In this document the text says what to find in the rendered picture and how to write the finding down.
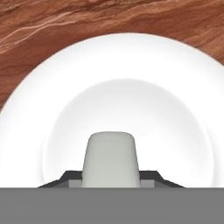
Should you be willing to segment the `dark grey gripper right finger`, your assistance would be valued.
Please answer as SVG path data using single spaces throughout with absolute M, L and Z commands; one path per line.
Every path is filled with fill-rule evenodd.
M 182 188 L 182 185 L 178 185 L 169 180 L 163 179 L 158 171 L 140 171 L 141 187 L 144 188 L 159 188 L 159 187 L 172 187 Z

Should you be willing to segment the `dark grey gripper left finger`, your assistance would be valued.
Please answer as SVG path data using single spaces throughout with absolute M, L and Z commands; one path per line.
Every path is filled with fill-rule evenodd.
M 81 188 L 82 171 L 65 171 L 63 175 L 41 188 Z

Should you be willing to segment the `white marshmallow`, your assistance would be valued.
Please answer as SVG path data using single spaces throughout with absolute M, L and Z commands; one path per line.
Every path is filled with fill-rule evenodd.
M 140 187 L 134 137 L 125 132 L 94 133 L 87 142 L 81 185 L 90 188 Z

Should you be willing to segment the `white plate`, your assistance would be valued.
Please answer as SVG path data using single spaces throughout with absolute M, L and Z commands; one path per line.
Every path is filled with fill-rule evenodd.
M 170 38 L 89 38 L 32 70 L 0 111 L 0 187 L 82 171 L 99 132 L 135 139 L 139 171 L 224 187 L 224 65 Z

